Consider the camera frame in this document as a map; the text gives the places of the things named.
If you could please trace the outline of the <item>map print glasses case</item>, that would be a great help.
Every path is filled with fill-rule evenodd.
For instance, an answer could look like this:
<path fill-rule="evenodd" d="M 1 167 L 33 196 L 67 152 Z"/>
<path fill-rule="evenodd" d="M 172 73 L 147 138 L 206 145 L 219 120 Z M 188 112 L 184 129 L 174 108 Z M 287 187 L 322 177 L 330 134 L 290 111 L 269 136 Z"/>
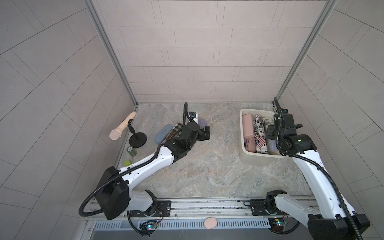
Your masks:
<path fill-rule="evenodd" d="M 270 117 L 262 117 L 263 124 L 265 129 L 267 129 L 270 125 L 274 125 L 274 120 Z"/>

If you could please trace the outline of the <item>plaid glasses case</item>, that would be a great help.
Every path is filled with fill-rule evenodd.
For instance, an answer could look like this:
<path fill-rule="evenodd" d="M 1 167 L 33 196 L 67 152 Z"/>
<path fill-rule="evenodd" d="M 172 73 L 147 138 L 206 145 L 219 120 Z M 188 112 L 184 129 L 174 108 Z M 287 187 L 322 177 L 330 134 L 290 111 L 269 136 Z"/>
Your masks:
<path fill-rule="evenodd" d="M 171 138 L 173 138 L 178 132 L 179 130 L 181 130 L 181 128 L 183 127 L 183 125 L 181 123 L 178 123 L 176 124 L 172 130 L 168 133 L 167 137 L 166 137 L 166 141 L 170 140 Z"/>

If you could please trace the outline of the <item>newspaper case front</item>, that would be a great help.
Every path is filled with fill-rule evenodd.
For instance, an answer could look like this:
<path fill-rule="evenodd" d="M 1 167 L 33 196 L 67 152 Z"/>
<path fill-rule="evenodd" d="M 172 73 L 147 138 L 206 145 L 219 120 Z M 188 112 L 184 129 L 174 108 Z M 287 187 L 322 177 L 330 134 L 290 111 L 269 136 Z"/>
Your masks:
<path fill-rule="evenodd" d="M 265 137 L 265 127 L 264 127 L 264 122 L 263 122 L 263 119 L 262 119 L 262 116 L 261 115 L 255 115 L 255 130 L 257 132 L 257 134 L 260 136 L 260 137 Z"/>

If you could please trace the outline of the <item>flag newspaper glasses case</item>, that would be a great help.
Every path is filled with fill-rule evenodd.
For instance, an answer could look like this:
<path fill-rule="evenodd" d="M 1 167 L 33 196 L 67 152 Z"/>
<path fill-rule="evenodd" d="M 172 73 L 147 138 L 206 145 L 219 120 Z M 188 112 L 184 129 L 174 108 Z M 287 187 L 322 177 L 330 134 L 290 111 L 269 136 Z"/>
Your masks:
<path fill-rule="evenodd" d="M 256 138 L 256 147 L 261 149 L 267 147 L 266 139 L 262 136 L 255 135 Z"/>

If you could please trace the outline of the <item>purple case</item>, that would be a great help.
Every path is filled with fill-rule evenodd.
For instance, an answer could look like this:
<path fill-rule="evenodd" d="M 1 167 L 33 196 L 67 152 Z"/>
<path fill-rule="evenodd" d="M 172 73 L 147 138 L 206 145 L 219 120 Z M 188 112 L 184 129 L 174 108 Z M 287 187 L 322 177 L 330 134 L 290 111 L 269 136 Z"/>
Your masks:
<path fill-rule="evenodd" d="M 204 120 L 204 119 L 202 119 L 202 118 L 198 118 L 198 124 L 199 124 L 199 126 L 200 126 L 202 129 L 204 129 L 204 128 L 208 125 L 207 121 Z"/>

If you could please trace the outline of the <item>pink case front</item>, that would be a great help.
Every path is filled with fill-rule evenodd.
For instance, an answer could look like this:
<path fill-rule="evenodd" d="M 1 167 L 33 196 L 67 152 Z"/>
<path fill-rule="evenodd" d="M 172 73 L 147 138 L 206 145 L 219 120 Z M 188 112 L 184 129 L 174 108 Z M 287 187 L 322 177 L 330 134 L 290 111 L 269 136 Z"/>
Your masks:
<path fill-rule="evenodd" d="M 246 114 L 242 116 L 243 124 L 243 136 L 244 139 L 251 139 L 255 136 L 255 129 L 253 125 L 253 116 L 251 114 Z"/>

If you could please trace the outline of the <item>pink case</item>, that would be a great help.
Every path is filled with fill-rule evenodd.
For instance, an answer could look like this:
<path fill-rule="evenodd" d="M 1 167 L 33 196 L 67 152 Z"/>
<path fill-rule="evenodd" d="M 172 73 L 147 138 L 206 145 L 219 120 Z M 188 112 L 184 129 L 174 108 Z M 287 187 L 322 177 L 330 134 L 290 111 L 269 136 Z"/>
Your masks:
<path fill-rule="evenodd" d="M 251 139 L 255 136 L 255 129 L 253 125 L 253 116 L 251 114 L 246 114 L 242 116 L 243 124 L 243 136 L 244 139 Z"/>
<path fill-rule="evenodd" d="M 256 153 L 257 152 L 256 138 L 255 137 L 250 138 L 250 139 L 246 139 L 245 149 L 247 152 L 250 152 L 250 153 Z"/>

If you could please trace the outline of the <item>cream plastic storage box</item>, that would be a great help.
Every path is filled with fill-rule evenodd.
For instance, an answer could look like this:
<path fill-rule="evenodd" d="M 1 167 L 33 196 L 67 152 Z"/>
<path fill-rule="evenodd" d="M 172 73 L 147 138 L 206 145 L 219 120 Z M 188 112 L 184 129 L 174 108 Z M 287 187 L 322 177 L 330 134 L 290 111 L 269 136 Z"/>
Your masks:
<path fill-rule="evenodd" d="M 277 159 L 283 159 L 284 157 L 279 153 L 277 149 L 271 150 L 271 144 L 267 142 L 268 154 L 258 154 L 248 152 L 245 148 L 244 134 L 243 134 L 243 120 L 242 116 L 251 114 L 253 117 L 257 114 L 262 117 L 274 118 L 274 112 L 254 109 L 241 109 L 239 112 L 239 156 L 240 160 L 246 164 L 266 166 Z"/>

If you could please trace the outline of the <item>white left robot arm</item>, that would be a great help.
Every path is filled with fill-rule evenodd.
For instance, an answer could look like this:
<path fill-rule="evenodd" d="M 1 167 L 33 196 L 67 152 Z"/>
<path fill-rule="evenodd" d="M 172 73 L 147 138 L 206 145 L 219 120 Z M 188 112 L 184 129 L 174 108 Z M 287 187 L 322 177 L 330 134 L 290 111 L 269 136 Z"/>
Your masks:
<path fill-rule="evenodd" d="M 113 220 L 125 211 L 140 211 L 152 215 L 157 208 L 155 195 L 135 187 L 157 171 L 182 159 L 197 141 L 210 139 L 210 127 L 189 122 L 182 126 L 178 136 L 159 144 L 155 153 L 125 168 L 110 167 L 105 170 L 96 189 L 82 202 L 81 217 L 104 214 Z"/>

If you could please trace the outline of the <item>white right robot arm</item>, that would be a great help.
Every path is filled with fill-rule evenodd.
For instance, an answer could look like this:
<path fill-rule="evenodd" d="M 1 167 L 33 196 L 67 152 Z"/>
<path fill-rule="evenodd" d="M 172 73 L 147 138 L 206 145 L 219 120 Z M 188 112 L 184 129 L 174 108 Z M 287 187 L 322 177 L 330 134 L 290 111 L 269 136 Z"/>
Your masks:
<path fill-rule="evenodd" d="M 267 193 L 265 206 L 270 214 L 284 212 L 306 226 L 315 240 L 361 240 L 371 223 L 365 214 L 359 214 L 344 198 L 332 179 L 308 135 L 298 135 L 291 114 L 275 114 L 266 137 L 275 140 L 277 150 L 289 156 L 307 180 L 319 207 L 316 212 L 285 191 Z"/>

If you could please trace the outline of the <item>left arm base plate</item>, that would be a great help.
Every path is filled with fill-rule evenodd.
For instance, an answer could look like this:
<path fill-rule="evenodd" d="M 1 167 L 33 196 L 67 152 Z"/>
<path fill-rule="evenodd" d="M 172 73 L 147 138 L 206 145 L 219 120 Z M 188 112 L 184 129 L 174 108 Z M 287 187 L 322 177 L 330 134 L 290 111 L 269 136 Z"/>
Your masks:
<path fill-rule="evenodd" d="M 158 201 L 152 203 L 144 212 L 128 211 L 128 215 L 133 218 L 160 218 L 169 217 L 171 211 L 171 201 Z"/>

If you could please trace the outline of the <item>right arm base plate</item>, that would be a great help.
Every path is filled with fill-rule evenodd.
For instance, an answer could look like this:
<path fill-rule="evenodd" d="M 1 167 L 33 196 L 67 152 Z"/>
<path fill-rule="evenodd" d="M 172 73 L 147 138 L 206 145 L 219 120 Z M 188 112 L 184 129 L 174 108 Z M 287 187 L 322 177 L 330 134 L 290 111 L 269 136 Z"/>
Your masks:
<path fill-rule="evenodd" d="M 252 216 L 283 216 L 286 214 L 278 209 L 268 208 L 265 200 L 247 200 L 244 202 L 244 206 L 251 209 Z"/>

